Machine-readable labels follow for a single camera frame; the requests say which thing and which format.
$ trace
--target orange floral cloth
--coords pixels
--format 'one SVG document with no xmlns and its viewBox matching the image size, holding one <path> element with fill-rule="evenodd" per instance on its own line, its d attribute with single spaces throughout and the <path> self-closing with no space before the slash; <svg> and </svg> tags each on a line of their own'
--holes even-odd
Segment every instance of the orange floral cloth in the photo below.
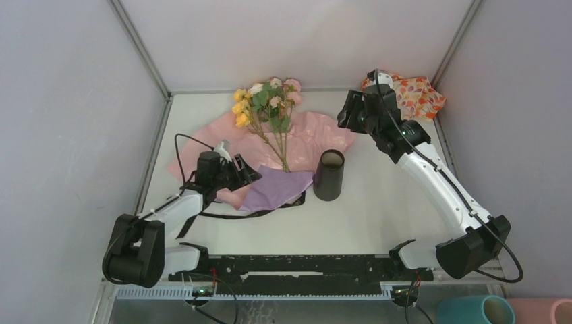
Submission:
<svg viewBox="0 0 572 324">
<path fill-rule="evenodd" d="M 397 95 L 397 107 L 402 111 L 405 119 L 419 117 L 432 120 L 438 111 L 443 108 L 445 98 L 436 92 L 427 77 L 406 78 L 399 74 L 385 72 L 393 79 L 393 90 Z M 366 78 L 362 83 L 362 90 L 368 85 Z"/>
</svg>

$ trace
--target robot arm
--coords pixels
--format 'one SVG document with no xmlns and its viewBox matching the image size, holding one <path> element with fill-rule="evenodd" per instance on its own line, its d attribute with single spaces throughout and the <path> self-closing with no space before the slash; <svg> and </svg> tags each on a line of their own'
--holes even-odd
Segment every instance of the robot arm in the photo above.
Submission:
<svg viewBox="0 0 572 324">
<path fill-rule="evenodd" d="M 117 218 L 102 263 L 106 279 L 150 288 L 170 273 L 196 268 L 200 251 L 188 245 L 165 248 L 165 234 L 208 207 L 220 189 L 234 191 L 262 177 L 240 155 L 232 159 L 224 146 L 201 153 L 194 181 L 187 181 L 165 204 Z"/>
<path fill-rule="evenodd" d="M 510 223 L 504 216 L 490 216 L 468 194 L 416 121 L 401 119 L 391 77 L 374 70 L 368 79 L 363 92 L 349 91 L 344 108 L 338 114 L 339 126 L 369 134 L 380 151 L 413 177 L 453 238 L 447 242 L 410 240 L 400 244 L 390 255 L 399 255 L 399 262 L 408 269 L 440 267 L 451 277 L 461 279 L 501 251 L 502 244 L 488 229 L 504 241 L 511 229 Z M 488 229 L 478 221 L 479 216 L 486 218 Z"/>
</svg>

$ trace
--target pink cup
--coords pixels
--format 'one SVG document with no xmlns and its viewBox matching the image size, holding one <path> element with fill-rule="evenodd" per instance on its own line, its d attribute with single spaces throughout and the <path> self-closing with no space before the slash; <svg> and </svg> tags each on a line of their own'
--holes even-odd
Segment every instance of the pink cup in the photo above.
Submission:
<svg viewBox="0 0 572 324">
<path fill-rule="evenodd" d="M 508 299 L 516 324 L 572 324 L 572 299 Z"/>
</svg>

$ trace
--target wire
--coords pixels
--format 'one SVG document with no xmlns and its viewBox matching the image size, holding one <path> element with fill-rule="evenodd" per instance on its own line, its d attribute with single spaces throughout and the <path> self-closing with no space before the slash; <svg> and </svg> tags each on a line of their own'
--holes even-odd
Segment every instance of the wire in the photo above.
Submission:
<svg viewBox="0 0 572 324">
<path fill-rule="evenodd" d="M 177 138 L 179 136 L 185 137 L 185 138 L 189 138 L 190 140 L 193 140 L 199 144 L 202 144 L 206 147 L 208 147 L 211 150 L 214 150 L 215 148 L 212 147 L 211 145 L 208 145 L 204 142 L 201 142 L 200 140 L 197 140 L 196 138 L 193 138 L 191 136 L 185 135 L 185 134 L 181 134 L 181 133 L 177 133 L 175 135 L 175 152 L 177 153 L 177 162 L 179 163 L 179 168 L 181 170 L 181 176 L 182 176 L 182 180 L 183 180 L 183 186 L 187 183 L 190 182 L 191 179 L 194 177 L 195 175 L 195 171 L 191 172 L 191 175 L 189 176 L 189 178 L 187 180 L 185 180 L 185 171 L 183 170 L 183 163 L 181 162 L 181 155 L 179 154 L 179 145 L 177 143 Z M 144 221 L 145 219 L 153 216 L 156 212 L 164 209 L 165 207 L 169 206 L 170 204 L 174 203 L 175 201 L 179 200 L 181 198 L 181 195 L 183 194 L 183 192 L 185 191 L 185 189 L 181 189 L 181 192 L 175 196 L 174 198 L 168 200 L 165 204 L 159 206 L 158 208 L 156 208 L 155 210 L 151 211 L 150 213 L 148 213 L 145 216 L 140 217 L 139 219 L 135 220 L 129 227 L 125 228 L 121 233 L 119 233 L 119 235 L 117 235 L 117 237 L 111 242 L 111 244 L 109 245 L 109 247 L 107 248 L 107 250 L 105 251 L 105 254 L 103 255 L 103 261 L 101 263 L 101 272 L 103 273 L 103 277 L 105 277 L 105 279 L 107 279 L 107 281 L 111 282 L 112 284 L 116 284 L 116 285 L 126 285 L 128 284 L 128 282 L 125 281 L 119 281 L 116 279 L 113 279 L 108 272 L 107 269 L 107 263 L 109 262 L 109 259 L 111 258 L 111 255 L 109 254 L 111 252 L 111 249 L 116 245 L 117 241 L 119 241 L 119 239 L 127 234 L 127 231 L 129 231 L 130 229 L 132 229 L 133 227 L 135 227 L 135 225 L 139 224 L 140 222 Z"/>
<path fill-rule="evenodd" d="M 212 288 L 214 289 L 214 294 L 217 294 L 217 287 L 215 286 L 217 284 L 217 268 L 212 268 L 212 276 L 215 278 L 212 280 Z"/>
<path fill-rule="evenodd" d="M 407 324 L 409 324 L 409 297 L 413 294 L 413 291 L 419 290 L 419 287 L 421 287 L 421 276 L 419 276 L 419 273 L 417 271 L 415 271 L 415 275 L 416 276 L 413 278 L 413 281 L 411 281 L 411 285 L 409 285 L 409 291 L 407 292 L 407 300 L 405 301 L 405 322 Z M 418 308 L 419 311 L 423 313 L 425 317 L 427 317 L 429 323 L 434 324 L 431 317 L 429 317 L 429 315 L 421 307 L 417 306 L 416 302 L 413 302 L 413 307 Z"/>
<path fill-rule="evenodd" d="M 515 263 L 519 275 L 516 279 L 506 279 L 506 278 L 501 278 L 501 277 L 497 277 L 495 275 L 491 275 L 490 273 L 486 273 L 482 270 L 476 269 L 474 270 L 476 273 L 480 273 L 481 275 L 484 275 L 486 277 L 489 277 L 491 279 L 495 279 L 507 284 L 515 284 L 517 282 L 520 282 L 523 278 L 524 278 L 524 271 L 522 269 L 522 266 L 520 264 L 520 262 L 518 261 L 517 257 L 515 256 L 515 254 L 513 253 L 513 251 L 509 248 L 509 246 L 505 243 L 505 241 L 501 240 L 501 238 L 499 238 L 499 236 L 497 236 L 496 233 L 494 233 L 492 231 L 492 229 L 490 229 L 490 227 L 488 227 L 486 225 L 486 223 L 481 219 L 481 217 L 476 213 L 476 211 L 473 210 L 473 207 L 469 204 L 469 202 L 467 201 L 467 199 L 464 197 L 463 193 L 460 191 L 460 189 L 457 187 L 457 185 L 455 185 L 455 183 L 452 181 L 452 179 L 447 175 L 447 173 L 445 173 L 441 168 L 438 167 L 438 165 L 432 160 L 429 159 L 427 156 L 425 156 L 423 153 L 421 153 L 418 149 L 415 148 L 415 146 L 407 139 L 407 137 L 404 135 L 404 133 L 401 131 L 401 128 L 399 127 L 399 125 L 397 125 L 397 122 L 395 121 L 395 119 L 393 118 L 393 116 L 391 115 L 391 113 L 389 112 L 389 109 L 387 108 L 387 105 L 385 104 L 385 100 L 383 99 L 383 94 L 381 93 L 381 89 L 379 87 L 379 79 L 377 76 L 377 73 L 375 73 L 375 81 L 376 81 L 376 86 L 377 86 L 377 92 L 379 94 L 379 97 L 381 98 L 381 101 L 383 103 L 383 107 L 385 108 L 385 111 L 387 112 L 387 114 L 389 115 L 389 117 L 391 118 L 391 121 L 393 122 L 393 125 L 395 126 L 395 128 L 399 131 L 399 134 L 401 135 L 401 137 L 406 141 L 406 143 L 411 147 L 411 149 L 413 150 L 413 152 L 417 153 L 423 160 L 425 160 L 427 163 L 429 163 L 431 166 L 433 166 L 435 172 L 438 172 L 446 181 L 447 183 L 449 183 L 449 185 L 453 188 L 453 190 L 455 191 L 455 193 L 457 194 L 457 196 L 459 196 L 459 198 L 461 199 L 461 201 L 463 202 L 463 204 L 465 205 L 465 208 L 469 211 L 469 214 L 472 217 L 475 217 L 475 219 L 481 224 L 481 226 L 483 226 L 491 235 L 492 237 L 498 241 L 498 243 L 500 243 L 500 245 L 503 246 L 503 248 L 505 248 L 505 250 L 509 253 L 509 255 L 511 256 L 511 259 L 513 259 L 513 262 Z"/>
<path fill-rule="evenodd" d="M 227 284 L 226 282 L 224 282 L 223 280 L 213 277 L 211 275 L 204 275 L 202 273 L 196 273 L 196 272 L 190 272 L 190 271 L 186 271 L 186 273 L 191 274 L 191 275 L 201 275 L 203 277 L 207 277 L 213 280 L 216 280 L 217 282 L 220 282 L 221 284 L 227 286 L 227 288 L 229 289 L 229 291 L 231 292 L 231 294 L 233 295 L 233 299 L 234 299 L 234 307 L 235 307 L 235 314 L 234 314 L 234 321 L 233 324 L 236 324 L 238 322 L 238 310 L 239 310 L 239 305 L 238 305 L 238 299 L 236 298 L 236 294 L 234 292 L 234 290 L 232 290 L 231 286 L 229 284 Z M 218 324 L 226 324 L 225 322 L 222 322 L 220 320 L 218 320 L 217 318 L 215 318 L 214 316 L 207 314 L 206 312 L 204 312 L 203 310 L 199 310 L 198 307 L 194 307 L 195 311 L 198 311 L 199 313 L 203 314 L 204 316 L 208 317 L 209 319 L 212 319 L 213 321 L 217 322 Z"/>
<path fill-rule="evenodd" d="M 429 323 L 434 324 L 433 320 L 431 319 L 431 317 L 429 317 L 429 314 L 427 314 L 426 311 L 424 311 L 420 306 L 415 305 L 415 308 L 418 309 L 421 313 L 423 313 L 423 315 L 425 315 L 425 317 L 427 317 L 427 320 L 429 320 Z"/>
<path fill-rule="evenodd" d="M 407 292 L 407 300 L 405 301 L 405 322 L 407 322 L 407 324 L 409 324 L 409 297 L 411 297 L 411 294 L 413 294 L 413 285 L 415 285 L 415 282 L 417 282 L 418 280 L 419 280 L 419 275 L 417 271 L 415 271 L 415 277 L 411 281 L 411 285 L 409 285 L 409 291 Z"/>
<path fill-rule="evenodd" d="M 182 179 L 182 181 L 183 181 L 183 184 L 185 184 L 185 183 L 186 183 L 186 182 L 185 182 L 185 179 L 186 179 L 186 177 L 185 177 L 185 170 L 183 170 L 183 162 L 181 162 L 181 155 L 180 155 L 180 153 L 179 153 L 179 143 L 178 143 L 178 141 L 177 141 L 177 138 L 178 138 L 179 136 L 183 136 L 184 138 L 188 138 L 188 139 L 190 139 L 190 140 L 194 140 L 195 142 L 197 142 L 197 143 L 199 143 L 199 144 L 203 144 L 204 146 L 210 148 L 211 151 L 214 150 L 215 148 L 212 147 L 211 145 L 208 145 L 208 144 L 206 144 L 206 143 L 204 143 L 204 142 L 201 142 L 201 141 L 197 140 L 196 138 L 194 138 L 194 137 L 192 137 L 192 136 L 188 136 L 188 135 L 181 134 L 181 133 L 176 133 L 176 134 L 175 134 L 175 138 L 174 138 L 174 140 L 175 140 L 175 153 L 177 154 L 177 162 L 179 163 L 179 169 L 181 170 L 181 177 L 182 177 L 181 179 Z"/>
<path fill-rule="evenodd" d="M 204 316 L 208 317 L 209 319 L 211 319 L 211 320 L 217 322 L 218 324 L 226 324 L 225 322 L 223 322 L 223 321 L 221 321 L 220 319 L 218 319 L 218 318 L 212 316 L 211 314 L 208 314 L 207 312 L 205 312 L 204 310 L 202 310 L 202 309 L 200 309 L 200 308 L 198 308 L 198 307 L 196 307 L 196 306 L 193 306 L 193 309 L 194 309 L 195 311 L 199 312 L 200 314 L 203 314 Z"/>
</svg>

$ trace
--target black cylinder cup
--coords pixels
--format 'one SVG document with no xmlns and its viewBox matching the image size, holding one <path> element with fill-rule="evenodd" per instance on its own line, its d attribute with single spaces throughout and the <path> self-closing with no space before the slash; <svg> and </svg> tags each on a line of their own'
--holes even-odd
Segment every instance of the black cylinder cup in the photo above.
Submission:
<svg viewBox="0 0 572 324">
<path fill-rule="evenodd" d="M 344 164 L 345 159 L 342 152 L 327 150 L 322 153 L 314 176 L 314 194 L 316 197 L 323 201 L 332 201 L 339 197 Z"/>
</svg>

